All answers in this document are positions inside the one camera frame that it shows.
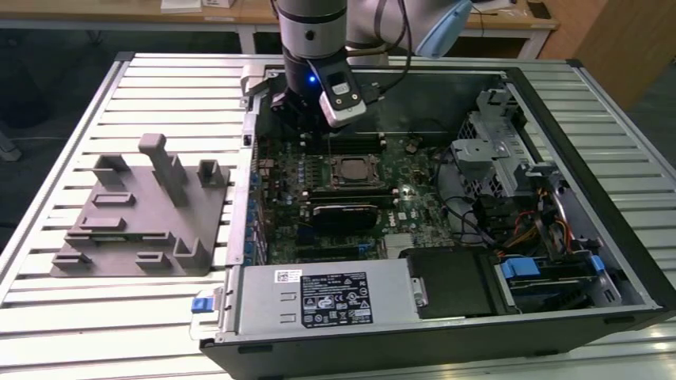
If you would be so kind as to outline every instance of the black cable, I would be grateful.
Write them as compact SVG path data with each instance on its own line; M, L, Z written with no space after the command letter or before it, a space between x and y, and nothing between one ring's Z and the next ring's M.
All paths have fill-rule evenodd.
M404 19L404 14L401 16L401 32L398 33L397 40L393 42L393 44L389 44L385 49L381 47L377 47L374 49L362 49L362 50L352 50L348 51L348 57L364 57L366 55L380 55L389 53L397 46L401 44L401 41L404 40L406 31L406 23Z
M484 38L484 34L485 34L485 28L484 28L484 14L481 13L481 11L478 10L478 8L476 8L474 5L472 5L472 8L474 8L476 12L478 12L478 22L481 23L481 38Z
M276 0L270 0L270 8L272 8L272 13L274 13L274 18L278 20L278 12L277 12L277 6L274 5L274 1Z
M410 59L413 58L413 36L410 35L409 14L405 10L404 0L398 0L398 8L401 9L401 17L404 18L404 27L406 29L405 34L406 34L408 52L405 55L405 65L404 71L401 72L398 78L396 78L388 85L384 85L382 88L380 89L380 95L384 95L404 80L410 70Z

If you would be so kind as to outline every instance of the white label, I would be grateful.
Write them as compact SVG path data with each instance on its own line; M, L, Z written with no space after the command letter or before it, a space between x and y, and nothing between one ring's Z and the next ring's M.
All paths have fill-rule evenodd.
M212 16L208 16L208 17L204 17L204 21L228 21L228 22L233 22L234 21L234 17L212 17Z
M300 269L292 269L289 271L274 271L274 282L300 283L300 276L302 276L302 270Z

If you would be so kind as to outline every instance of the circuit board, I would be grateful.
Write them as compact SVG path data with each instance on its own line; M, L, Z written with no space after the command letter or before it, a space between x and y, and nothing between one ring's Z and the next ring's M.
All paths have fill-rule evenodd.
M409 136L386 137L385 141L386 150L364 155L376 168L373 182L366 185L396 188L394 205L378 209L373 229L357 234L317 235L309 248L358 247L358 259L373 260L386 258L381 244L386 234L412 234L416 247L453 245L453 231L432 184L440 148L410 149ZM306 154L296 143L274 140L260 147L260 152L269 234L266 263L297 263L297 250L308 248L297 243L297 230L310 227L304 218L301 194L308 188L338 187L332 168L340 156Z

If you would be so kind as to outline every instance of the slotted metal surface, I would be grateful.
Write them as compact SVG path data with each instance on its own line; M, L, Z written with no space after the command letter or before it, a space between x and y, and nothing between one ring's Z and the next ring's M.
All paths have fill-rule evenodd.
M214 271L206 277L52 279L50 260L73 225L98 154L122 153L130 165L142 133L168 136L166 150L184 165L217 159L234 170L244 110L240 75L248 63L281 63L273 56L137 54L116 63L64 156L26 218L0 256L0 373L2 379L224 379L190 339L190 298L224 280L228 223L225 204ZM417 66L518 66L552 110L582 158L660 267L676 280L676 181L672 169L636 127L614 111L582 73L564 62L488 59L417 60ZM548 157L533 135L541 155ZM228 193L233 201L233 192ZM216 323L216 315L201 324ZM614 334L588 346L541 358L516 358L381 371L332 378L672 378L676 326L662 323Z

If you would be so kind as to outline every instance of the warning label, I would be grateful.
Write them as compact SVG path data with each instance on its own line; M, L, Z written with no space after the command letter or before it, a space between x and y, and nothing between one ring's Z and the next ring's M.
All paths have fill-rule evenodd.
M366 273L300 278L301 323L308 329L373 323Z

